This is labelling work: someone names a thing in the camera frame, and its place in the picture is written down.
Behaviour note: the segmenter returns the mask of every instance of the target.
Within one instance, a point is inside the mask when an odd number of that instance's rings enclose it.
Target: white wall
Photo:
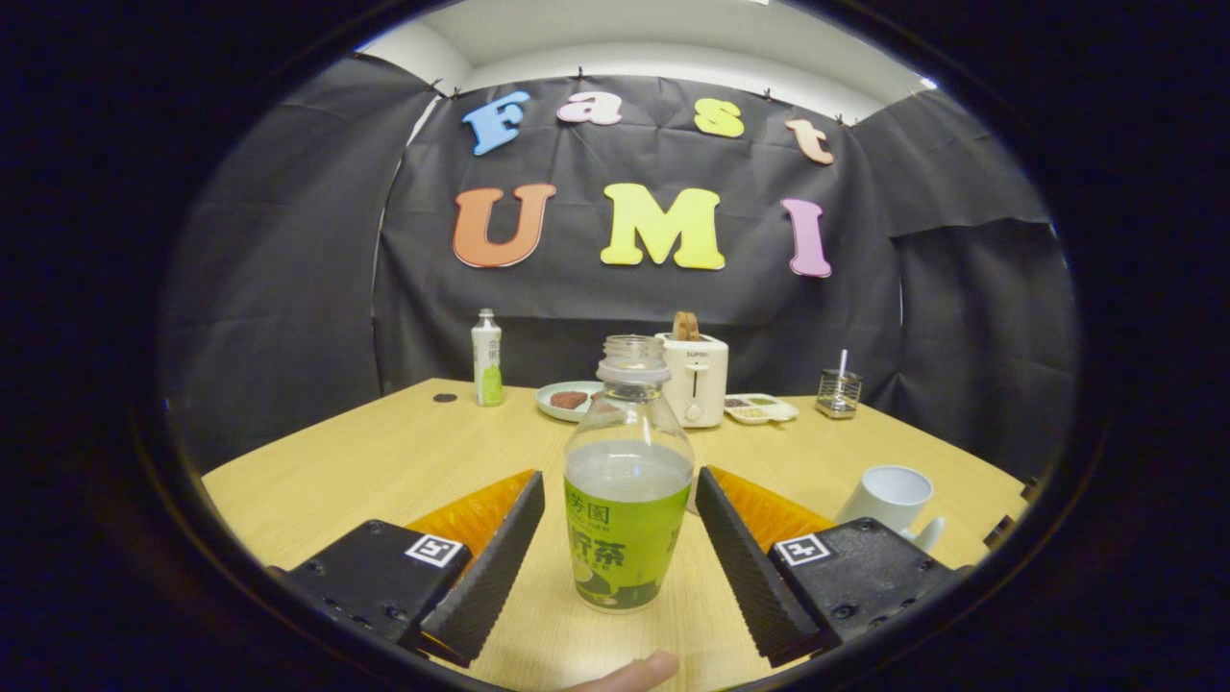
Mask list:
[[[384,58],[433,81],[444,93],[510,81],[577,74],[627,74],[688,79],[742,88],[772,90],[774,98],[836,117],[862,119],[887,106],[831,79],[742,53],[668,43],[598,43],[552,48],[475,68],[443,36],[423,22],[402,25],[369,43],[363,52]]]
[[[455,86],[465,91],[461,82],[474,71],[474,65],[446,38],[423,22],[403,23],[360,52],[389,60],[428,82],[443,77],[435,87],[444,93],[451,93]]]
[[[520,55],[475,69],[461,91],[510,81],[577,74],[626,74],[689,79],[764,93],[846,122],[887,103],[820,75],[771,60],[716,48],[664,43],[600,43]]]

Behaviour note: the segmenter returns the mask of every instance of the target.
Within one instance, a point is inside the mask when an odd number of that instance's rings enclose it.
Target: black fabric curtain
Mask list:
[[[1042,200],[938,91],[855,128],[891,216],[902,352],[876,406],[1017,478],[1060,452],[1075,406],[1076,305]]]
[[[475,156],[462,117],[525,91],[519,134]],[[606,91],[622,98],[614,125],[556,118],[568,96]],[[723,138],[697,130],[694,103],[736,103],[747,130]],[[835,165],[804,156],[782,123],[806,118],[828,135]],[[512,192],[551,183],[538,248],[524,261],[477,269],[453,252],[455,197],[504,192],[488,225],[508,240],[520,209]],[[611,183],[646,186],[665,210],[688,187],[716,192],[721,270],[681,268],[646,254],[636,265],[604,264]],[[782,198],[820,204],[833,275],[795,274],[793,231]],[[472,377],[470,327],[490,306],[504,329],[506,383],[539,387],[593,380],[609,333],[668,331],[675,310],[731,345],[728,391],[814,392],[822,368],[843,348],[855,354],[876,395],[899,350],[899,275],[886,215],[849,128],[835,120],[707,84],[637,76],[536,80],[442,101],[407,147],[389,197],[376,270],[376,348],[385,393],[429,377]]]
[[[376,232],[433,96],[391,64],[342,60],[261,119],[189,210],[159,370],[203,473],[380,396]]]
[[[514,91],[529,96],[515,139],[475,155],[462,118]],[[583,91],[620,96],[622,119],[558,119]],[[868,404],[1018,478],[1058,450],[1079,345],[1060,246],[1007,151],[941,93],[850,127],[684,80],[545,79],[439,100],[406,146],[432,97],[344,60],[274,108],[193,206],[161,366],[203,471],[423,380],[470,380],[480,307],[504,328],[513,386],[592,380],[606,334],[664,331],[681,309],[729,343],[729,392],[813,395],[849,349]],[[745,132],[701,132],[699,98],[737,104]],[[825,133],[831,165],[800,150],[791,119]],[[498,268],[454,254],[458,194],[503,192],[488,222],[502,242],[514,188],[533,183],[556,188],[533,253]],[[614,183],[663,210],[685,188],[717,193],[726,265],[603,263]],[[831,275],[791,270],[784,198],[823,209]]]

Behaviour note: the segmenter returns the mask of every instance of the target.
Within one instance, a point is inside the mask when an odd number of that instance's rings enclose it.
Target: green label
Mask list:
[[[491,366],[482,374],[482,406],[496,407],[504,403],[504,385],[499,366]]]
[[[616,503],[563,482],[572,546],[572,578],[595,606],[643,606],[662,589],[684,521],[688,490],[649,503]]]

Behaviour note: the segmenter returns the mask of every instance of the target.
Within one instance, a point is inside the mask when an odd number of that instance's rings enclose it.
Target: mug handle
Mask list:
[[[902,530],[902,536],[905,537],[907,541],[914,543],[920,551],[927,553],[931,552],[931,548],[935,548],[935,542],[940,540],[941,533],[943,533],[943,517],[935,517],[931,520],[931,524],[926,525],[926,529],[918,535],[908,529]]]

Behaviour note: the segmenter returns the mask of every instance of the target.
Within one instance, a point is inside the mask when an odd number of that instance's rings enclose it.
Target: letter m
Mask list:
[[[667,254],[681,237],[675,263],[694,269],[720,269],[726,257],[717,251],[717,231],[713,226],[713,209],[720,198],[708,189],[689,187],[679,193],[670,210],[662,206],[643,184],[621,182],[604,189],[615,202],[611,222],[611,242],[600,257],[608,264],[638,264],[645,257],[636,246],[636,234],[649,251],[656,263],[667,261]]]

